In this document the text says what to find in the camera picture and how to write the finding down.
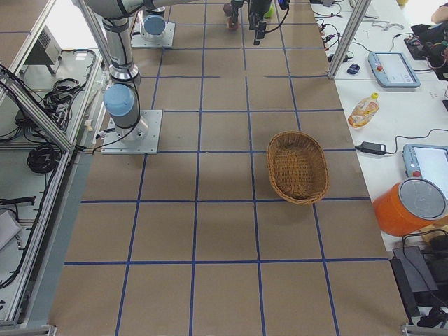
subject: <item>wicker basket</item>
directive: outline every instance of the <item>wicker basket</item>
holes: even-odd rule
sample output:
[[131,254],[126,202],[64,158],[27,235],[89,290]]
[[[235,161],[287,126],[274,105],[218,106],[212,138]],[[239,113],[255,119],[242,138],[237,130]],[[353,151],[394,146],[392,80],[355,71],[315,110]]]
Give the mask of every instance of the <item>wicker basket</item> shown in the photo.
[[296,131],[274,136],[267,148],[269,180],[275,192],[295,204],[312,204],[328,191],[323,150],[309,135]]

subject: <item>plastic bottle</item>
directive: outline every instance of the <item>plastic bottle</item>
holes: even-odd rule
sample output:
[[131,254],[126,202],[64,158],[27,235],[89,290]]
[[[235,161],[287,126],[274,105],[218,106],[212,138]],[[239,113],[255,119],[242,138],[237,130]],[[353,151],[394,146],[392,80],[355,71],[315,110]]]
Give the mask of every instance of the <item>plastic bottle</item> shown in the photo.
[[373,92],[370,97],[361,100],[349,116],[349,124],[355,128],[362,127],[373,118],[379,109],[378,94]]

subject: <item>blue joint cap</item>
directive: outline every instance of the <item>blue joint cap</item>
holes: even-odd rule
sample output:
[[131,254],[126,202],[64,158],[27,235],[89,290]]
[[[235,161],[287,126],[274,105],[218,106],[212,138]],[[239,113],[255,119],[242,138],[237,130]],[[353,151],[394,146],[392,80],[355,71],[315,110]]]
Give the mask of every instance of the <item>blue joint cap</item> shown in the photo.
[[104,105],[114,117],[126,116],[134,106],[134,93],[123,84],[112,85],[104,93]]
[[143,20],[143,27],[151,35],[161,35],[165,25],[165,19],[160,15],[148,15]]

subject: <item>orange container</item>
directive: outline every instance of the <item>orange container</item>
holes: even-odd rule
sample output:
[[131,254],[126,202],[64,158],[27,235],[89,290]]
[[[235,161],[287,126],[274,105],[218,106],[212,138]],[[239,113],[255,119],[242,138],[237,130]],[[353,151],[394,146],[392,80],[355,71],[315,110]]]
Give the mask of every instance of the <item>orange container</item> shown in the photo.
[[422,178],[397,183],[373,202],[381,230],[399,237],[434,223],[446,205],[442,191]]

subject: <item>metal mounting plate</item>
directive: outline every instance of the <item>metal mounting plate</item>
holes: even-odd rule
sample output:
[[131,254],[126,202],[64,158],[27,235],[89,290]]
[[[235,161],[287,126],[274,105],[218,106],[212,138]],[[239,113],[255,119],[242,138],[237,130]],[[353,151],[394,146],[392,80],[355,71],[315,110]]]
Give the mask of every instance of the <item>metal mounting plate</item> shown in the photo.
[[[101,152],[105,155],[157,154],[162,114],[162,110],[141,110],[141,117],[146,119],[149,126],[148,134],[140,140],[112,143],[103,147]],[[115,123],[111,118],[108,128],[114,127]],[[107,133],[103,143],[109,144],[118,139],[118,135],[115,132]]]
[[155,37],[153,41],[147,41],[140,35],[134,35],[131,40],[134,49],[158,49],[173,48],[175,22],[167,22],[163,36]]

